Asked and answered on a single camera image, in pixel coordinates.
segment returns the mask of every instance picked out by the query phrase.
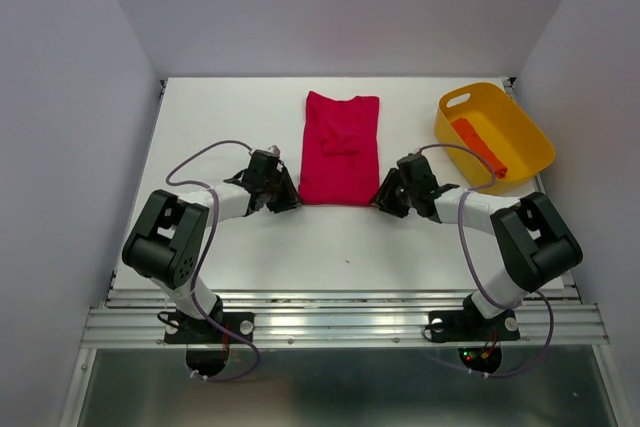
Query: wall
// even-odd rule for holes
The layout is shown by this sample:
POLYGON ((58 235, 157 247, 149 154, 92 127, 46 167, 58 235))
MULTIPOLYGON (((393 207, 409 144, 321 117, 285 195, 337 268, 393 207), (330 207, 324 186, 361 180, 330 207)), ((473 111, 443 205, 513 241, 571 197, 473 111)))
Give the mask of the wall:
POLYGON ((55 425, 158 81, 116 0, 0 0, 0 418, 55 425))
POLYGON ((119 0, 163 77, 513 75, 561 0, 119 0))
POLYGON ((640 419, 638 32, 638 0, 563 0, 516 86, 556 146, 544 181, 582 244, 575 275, 640 419))

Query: basket handle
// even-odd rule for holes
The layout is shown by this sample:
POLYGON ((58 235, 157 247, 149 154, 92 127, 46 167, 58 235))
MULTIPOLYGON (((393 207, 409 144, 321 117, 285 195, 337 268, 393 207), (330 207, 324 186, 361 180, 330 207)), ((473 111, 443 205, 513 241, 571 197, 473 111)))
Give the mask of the basket handle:
POLYGON ((454 91, 449 92, 448 94, 443 95, 442 98, 440 99, 440 110, 457 107, 458 105, 467 102, 471 98, 471 89, 469 89, 469 87, 471 87, 472 85, 465 85, 464 87, 460 87, 459 89, 456 89, 454 91), (464 95, 468 96, 465 100, 463 100, 462 102, 456 105, 449 106, 449 102, 451 102, 453 99, 462 97, 464 95))

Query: handle hole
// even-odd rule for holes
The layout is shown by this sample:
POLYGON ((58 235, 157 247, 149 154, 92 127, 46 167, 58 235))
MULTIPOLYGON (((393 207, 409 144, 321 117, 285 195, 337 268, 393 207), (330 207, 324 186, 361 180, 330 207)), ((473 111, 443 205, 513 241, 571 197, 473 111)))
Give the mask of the handle hole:
POLYGON ((471 97, 471 94, 462 94, 457 97, 454 97, 453 99, 449 99, 449 102, 447 102, 447 108, 455 107, 456 105, 462 104, 463 102, 466 102, 467 100, 469 100, 470 97, 471 97))

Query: plastic bin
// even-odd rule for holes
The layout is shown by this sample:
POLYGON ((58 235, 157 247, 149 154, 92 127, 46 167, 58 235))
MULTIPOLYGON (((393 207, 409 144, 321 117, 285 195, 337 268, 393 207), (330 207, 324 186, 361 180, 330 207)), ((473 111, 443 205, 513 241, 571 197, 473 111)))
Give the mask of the plastic bin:
MULTIPOLYGON (((501 194, 528 181, 548 167, 555 157, 553 145, 529 116, 498 86, 486 82, 467 85, 440 99, 434 131, 440 142, 465 145, 451 122, 464 117, 506 165, 504 178, 484 193, 501 194), (455 103, 459 97, 468 98, 455 103)), ((473 187, 487 184, 491 174, 475 157, 445 149, 473 187)))

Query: white table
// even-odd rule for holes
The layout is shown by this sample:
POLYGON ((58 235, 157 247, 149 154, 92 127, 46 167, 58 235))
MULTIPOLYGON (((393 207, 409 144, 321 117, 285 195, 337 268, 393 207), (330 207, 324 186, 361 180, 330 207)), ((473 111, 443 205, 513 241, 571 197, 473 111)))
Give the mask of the white table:
MULTIPOLYGON (((304 104, 309 90, 335 99, 380 98, 380 179, 409 151, 436 142, 439 99, 458 87, 498 78, 172 78, 169 79, 132 213, 137 218, 167 172, 190 154, 221 139, 253 147, 277 144, 296 186, 299 181, 304 104)), ((440 183, 467 185, 443 151, 426 152, 440 183)), ((244 149, 223 146, 184 169, 178 178, 215 182, 246 167, 244 149)), ((524 196, 529 182, 509 193, 524 196)), ((469 231, 480 277, 502 265, 495 239, 469 231)), ((214 291, 467 291, 472 279, 455 226, 415 212, 397 219, 374 208, 304 206, 273 215, 266 209, 218 228, 202 277, 214 291)), ((158 291, 133 269, 117 265, 110 298, 158 291)), ((546 289, 561 290, 561 279, 546 289)))

